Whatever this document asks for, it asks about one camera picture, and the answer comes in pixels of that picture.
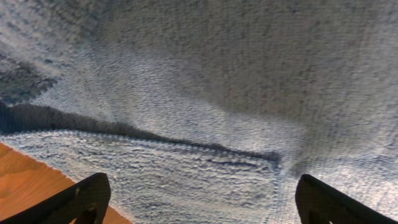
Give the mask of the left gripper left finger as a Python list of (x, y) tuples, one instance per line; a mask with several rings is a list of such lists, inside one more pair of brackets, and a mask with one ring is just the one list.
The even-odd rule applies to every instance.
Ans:
[(1, 224), (102, 224), (110, 197), (108, 176), (99, 172)]

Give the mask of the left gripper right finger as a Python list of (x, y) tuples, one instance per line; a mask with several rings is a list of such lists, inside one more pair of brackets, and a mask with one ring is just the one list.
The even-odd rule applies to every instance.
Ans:
[(295, 203), (302, 224), (397, 224), (308, 174), (297, 184)]

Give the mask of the blue microfiber cloth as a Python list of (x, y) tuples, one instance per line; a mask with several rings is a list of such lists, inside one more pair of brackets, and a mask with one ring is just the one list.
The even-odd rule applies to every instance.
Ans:
[(1, 141), (135, 223), (397, 218), (396, 1), (2, 1)]

